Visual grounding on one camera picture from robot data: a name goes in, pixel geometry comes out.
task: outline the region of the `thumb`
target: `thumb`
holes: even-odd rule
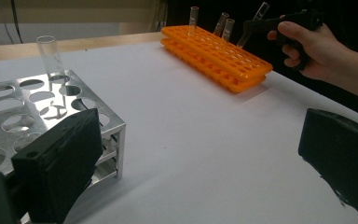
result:
[[[295,39],[302,45],[306,45],[313,40],[311,31],[292,21],[280,22],[278,24],[278,31],[289,38]]]

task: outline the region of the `orange test tube rack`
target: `orange test tube rack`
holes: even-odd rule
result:
[[[266,79],[272,65],[200,27],[166,26],[161,39],[170,53],[233,93],[246,91]]]

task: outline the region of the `human hand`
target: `human hand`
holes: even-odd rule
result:
[[[305,77],[327,80],[332,73],[337,72],[343,61],[341,58],[346,55],[347,48],[336,40],[325,24],[316,31],[310,31],[294,22],[282,21],[278,24],[278,31],[298,41],[310,57],[304,70],[300,71]],[[277,31],[270,31],[267,38],[275,40]],[[293,46],[282,46],[282,52],[288,56],[284,60],[286,66],[295,67],[301,63],[300,52]]]

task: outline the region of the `white table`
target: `white table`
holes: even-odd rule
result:
[[[126,123],[123,178],[86,190],[66,223],[358,223],[297,154],[307,108],[358,114],[275,72],[234,95],[159,42],[62,53]],[[0,61],[0,81],[45,73]]]

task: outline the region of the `test tube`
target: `test tube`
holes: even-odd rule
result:
[[[36,42],[48,77],[65,76],[56,38],[52,35],[42,35]]]
[[[261,21],[264,18],[264,15],[266,15],[267,11],[269,10],[270,4],[263,2],[260,6],[260,8],[255,13],[253,20],[254,21]],[[241,39],[238,41],[237,46],[240,48],[243,48],[245,46],[246,42],[248,41],[251,34],[243,34],[241,36]]]
[[[225,28],[226,20],[228,19],[229,15],[226,12],[223,12],[220,16],[219,21],[216,24],[216,27],[214,27],[213,34],[220,36],[223,32],[223,29]]]
[[[197,21],[199,18],[199,8],[191,7],[190,8],[190,20],[188,22],[188,34],[193,35],[196,33]]]
[[[232,19],[227,19],[226,20],[225,29],[223,30],[223,34],[222,34],[222,38],[226,42],[228,42],[229,38],[231,37],[232,28],[234,28],[234,23],[235,23],[235,21],[232,20]]]

